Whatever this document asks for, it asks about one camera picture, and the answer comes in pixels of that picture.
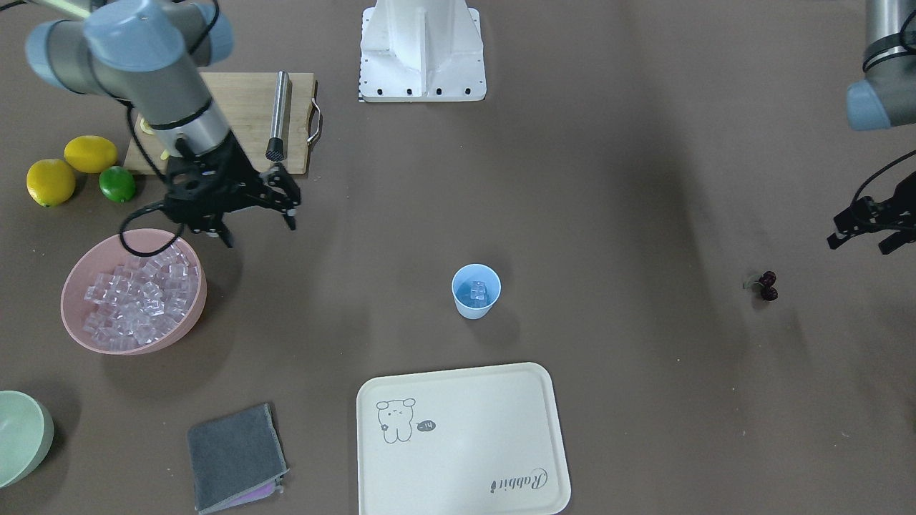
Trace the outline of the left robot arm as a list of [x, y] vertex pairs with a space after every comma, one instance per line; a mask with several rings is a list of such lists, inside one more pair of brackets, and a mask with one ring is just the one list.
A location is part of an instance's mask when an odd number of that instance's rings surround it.
[[[863, 79], [847, 89], [845, 107], [849, 126], [857, 131], [912, 126], [915, 122], [915, 49], [913, 1], [867, 1]], [[834, 216], [828, 247], [838, 249], [858, 235], [888, 231], [879, 243], [881, 254], [915, 241], [915, 174], [897, 183], [885, 201], [864, 195], [864, 189], [891, 167], [912, 159], [898, 157], [858, 187], [847, 208]]]

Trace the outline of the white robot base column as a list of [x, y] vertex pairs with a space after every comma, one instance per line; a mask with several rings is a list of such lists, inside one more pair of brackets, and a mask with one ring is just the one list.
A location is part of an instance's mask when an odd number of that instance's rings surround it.
[[377, 1], [362, 13], [358, 100], [487, 96], [481, 16], [464, 1]]

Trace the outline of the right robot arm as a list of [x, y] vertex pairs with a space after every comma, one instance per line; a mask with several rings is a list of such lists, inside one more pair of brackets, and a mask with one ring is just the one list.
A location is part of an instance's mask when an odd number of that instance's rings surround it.
[[281, 163], [267, 172], [252, 166], [231, 124], [199, 72], [233, 48], [233, 30], [217, 2], [44, 1], [62, 18], [27, 36], [26, 59], [46, 84], [75, 94], [99, 95], [138, 111], [169, 152], [158, 179], [164, 198], [132, 212], [118, 238], [128, 248], [127, 226], [162, 212], [186, 230], [233, 237], [223, 215], [252, 207], [274, 210], [296, 228], [301, 190]]

